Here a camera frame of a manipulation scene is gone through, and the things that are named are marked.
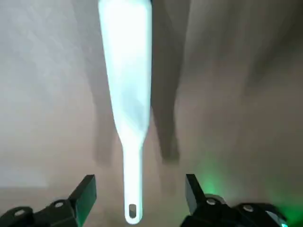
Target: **white plastic utensil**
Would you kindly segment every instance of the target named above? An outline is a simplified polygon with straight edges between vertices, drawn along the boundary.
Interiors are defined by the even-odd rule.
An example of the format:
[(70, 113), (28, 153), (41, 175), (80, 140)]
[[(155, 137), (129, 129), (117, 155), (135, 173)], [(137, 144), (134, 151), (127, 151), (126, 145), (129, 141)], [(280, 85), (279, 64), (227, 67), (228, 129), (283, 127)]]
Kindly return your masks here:
[(149, 126), (152, 74), (150, 0), (99, 0), (114, 120), (123, 147), (125, 219), (142, 218), (142, 148)]

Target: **black plastic part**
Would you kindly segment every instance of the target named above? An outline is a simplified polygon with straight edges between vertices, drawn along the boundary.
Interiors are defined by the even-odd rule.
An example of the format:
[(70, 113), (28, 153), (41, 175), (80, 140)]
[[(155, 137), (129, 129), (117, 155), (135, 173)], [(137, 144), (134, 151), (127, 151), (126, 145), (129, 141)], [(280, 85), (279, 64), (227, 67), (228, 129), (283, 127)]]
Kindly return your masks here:
[[(186, 175), (186, 200), (191, 215), (184, 219), (181, 227), (281, 227), (267, 211), (286, 222), (286, 218), (271, 204), (243, 203), (229, 207), (216, 198), (211, 198), (211, 203), (207, 202), (208, 199), (195, 175)], [(251, 206), (252, 212), (246, 211), (244, 205)]]
[(13, 208), (0, 217), (0, 227), (81, 227), (96, 198), (95, 176), (87, 175), (67, 200), (54, 201), (37, 213), (30, 207)]
[(96, 178), (94, 175), (87, 175), (68, 198), (79, 226), (84, 224), (96, 199)]

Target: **screw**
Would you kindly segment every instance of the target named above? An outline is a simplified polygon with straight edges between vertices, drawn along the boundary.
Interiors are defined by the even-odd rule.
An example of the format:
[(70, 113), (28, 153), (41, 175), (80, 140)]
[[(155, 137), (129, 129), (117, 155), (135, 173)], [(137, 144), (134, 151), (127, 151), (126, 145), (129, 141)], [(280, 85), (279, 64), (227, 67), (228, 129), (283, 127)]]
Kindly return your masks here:
[(24, 214), (25, 211), (24, 210), (18, 210), (16, 213), (15, 213), (15, 216), (20, 216), (22, 214)]
[(58, 203), (55, 204), (56, 208), (61, 207), (61, 206), (63, 206), (63, 202), (58, 202)]
[(250, 205), (244, 205), (244, 206), (243, 206), (243, 209), (244, 209), (245, 211), (247, 211), (247, 212), (253, 212), (253, 211), (254, 211), (253, 207), (250, 206)]
[(214, 199), (207, 199), (206, 202), (209, 204), (209, 205), (215, 205), (216, 204), (216, 201)]

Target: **table surface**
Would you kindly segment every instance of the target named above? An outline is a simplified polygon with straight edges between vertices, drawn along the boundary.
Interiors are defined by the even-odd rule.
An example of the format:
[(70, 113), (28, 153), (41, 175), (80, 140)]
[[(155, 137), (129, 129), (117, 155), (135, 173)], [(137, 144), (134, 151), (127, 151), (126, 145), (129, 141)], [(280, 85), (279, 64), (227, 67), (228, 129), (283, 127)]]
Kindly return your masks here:
[[(185, 174), (229, 204), (303, 214), (299, 0), (153, 1), (151, 119), (139, 226), (188, 214)], [(127, 226), (97, 0), (0, 1), (0, 211), (95, 174), (85, 226)]]

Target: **hanging hole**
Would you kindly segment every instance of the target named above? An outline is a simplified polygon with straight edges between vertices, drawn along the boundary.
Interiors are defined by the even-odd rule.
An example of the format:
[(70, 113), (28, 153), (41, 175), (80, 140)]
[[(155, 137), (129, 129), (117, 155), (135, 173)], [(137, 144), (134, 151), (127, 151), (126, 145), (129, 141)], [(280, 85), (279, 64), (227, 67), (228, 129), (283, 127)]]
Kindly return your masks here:
[(135, 218), (137, 216), (137, 207), (135, 204), (129, 205), (129, 216)]

